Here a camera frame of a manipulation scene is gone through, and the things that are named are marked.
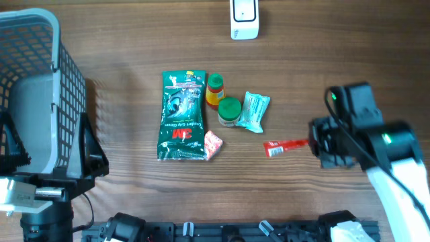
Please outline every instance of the basket mesh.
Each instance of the basket mesh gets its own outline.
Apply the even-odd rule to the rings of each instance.
[[[51,73],[52,28],[35,21],[20,26],[0,26],[0,110],[9,107],[9,94],[13,84],[33,75]],[[76,64],[60,43],[60,80],[53,75],[54,82],[60,82],[60,96],[57,116],[58,158],[56,166],[69,162],[75,125],[79,113],[86,112],[85,80]],[[1,133],[1,154],[7,148],[6,135]]]
[[[4,28],[0,33],[0,109],[9,107],[9,93],[20,79],[50,71],[52,28],[45,24]],[[1,154],[5,154],[6,133],[1,133]]]
[[[58,113],[60,153],[58,165],[67,165],[79,113],[86,112],[85,80],[65,47],[60,47],[61,95]]]

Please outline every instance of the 3m logo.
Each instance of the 3m logo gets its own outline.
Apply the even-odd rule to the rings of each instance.
[[[190,128],[179,128],[173,131],[172,138],[191,138],[192,132]]]

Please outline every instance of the gray plastic basket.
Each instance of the gray plastic basket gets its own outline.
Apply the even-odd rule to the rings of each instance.
[[[18,171],[67,167],[78,115],[86,112],[85,80],[49,11],[0,13],[0,109],[11,114],[32,164]],[[1,133],[1,152],[7,148]]]

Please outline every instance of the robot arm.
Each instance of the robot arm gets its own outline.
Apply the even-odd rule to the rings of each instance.
[[[351,167],[355,158],[381,199],[395,240],[430,241],[427,172],[412,129],[384,123],[367,83],[329,91],[336,114],[327,101],[332,116],[310,123],[310,146],[322,167]]]

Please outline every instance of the small jar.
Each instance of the small jar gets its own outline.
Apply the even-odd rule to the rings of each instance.
[[[218,121],[225,127],[236,126],[241,117],[242,105],[237,98],[226,97],[218,106]]]
[[[206,103],[214,110],[218,109],[220,101],[226,97],[224,92],[224,80],[218,73],[209,76],[206,88]]]

